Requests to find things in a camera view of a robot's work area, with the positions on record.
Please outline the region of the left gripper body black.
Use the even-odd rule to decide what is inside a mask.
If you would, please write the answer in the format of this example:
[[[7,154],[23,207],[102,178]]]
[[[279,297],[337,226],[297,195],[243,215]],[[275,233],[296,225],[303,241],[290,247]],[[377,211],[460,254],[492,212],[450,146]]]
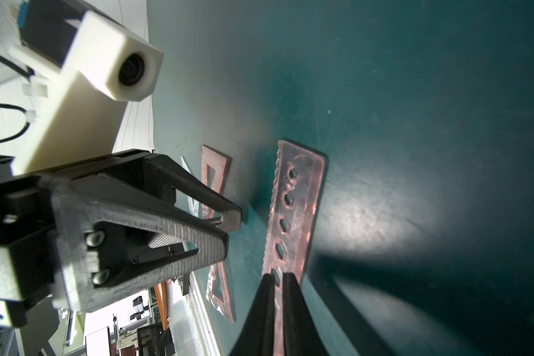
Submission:
[[[13,157],[0,155],[0,326],[27,325],[28,312],[50,294],[58,268],[55,188],[100,173],[142,184],[137,162],[148,154],[130,149],[17,177],[10,171]]]

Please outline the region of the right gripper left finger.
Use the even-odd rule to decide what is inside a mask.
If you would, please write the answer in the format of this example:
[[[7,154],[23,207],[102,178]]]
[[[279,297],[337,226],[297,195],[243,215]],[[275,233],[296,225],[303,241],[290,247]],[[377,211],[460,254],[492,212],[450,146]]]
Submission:
[[[271,274],[264,274],[231,355],[273,356],[274,294],[274,277]]]

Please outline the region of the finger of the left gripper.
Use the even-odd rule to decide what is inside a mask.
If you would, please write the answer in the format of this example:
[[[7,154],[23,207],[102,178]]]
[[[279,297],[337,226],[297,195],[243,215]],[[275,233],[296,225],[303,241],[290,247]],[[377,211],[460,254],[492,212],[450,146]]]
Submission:
[[[145,162],[156,169],[157,173],[162,173],[166,178],[170,178],[173,188],[182,191],[182,193],[220,214],[222,222],[217,225],[219,230],[232,232],[240,229],[242,209],[204,185],[170,157],[163,154],[151,154],[145,158]]]
[[[57,186],[51,204],[54,295],[70,310],[97,311],[228,252],[225,231],[106,174]]]

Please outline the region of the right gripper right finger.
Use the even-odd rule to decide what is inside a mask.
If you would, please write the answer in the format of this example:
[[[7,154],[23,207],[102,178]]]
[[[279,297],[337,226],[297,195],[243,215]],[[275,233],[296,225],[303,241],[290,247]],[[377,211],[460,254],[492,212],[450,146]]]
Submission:
[[[283,344],[287,356],[328,355],[293,273],[283,274]]]

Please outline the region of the stencil ruler large dark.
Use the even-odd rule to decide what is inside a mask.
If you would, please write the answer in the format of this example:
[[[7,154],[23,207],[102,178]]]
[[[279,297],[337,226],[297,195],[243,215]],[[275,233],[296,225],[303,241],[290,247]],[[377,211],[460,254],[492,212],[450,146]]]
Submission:
[[[274,355],[285,354],[283,275],[302,279],[325,168],[322,155],[296,142],[278,142],[263,258],[263,273],[274,277]]]

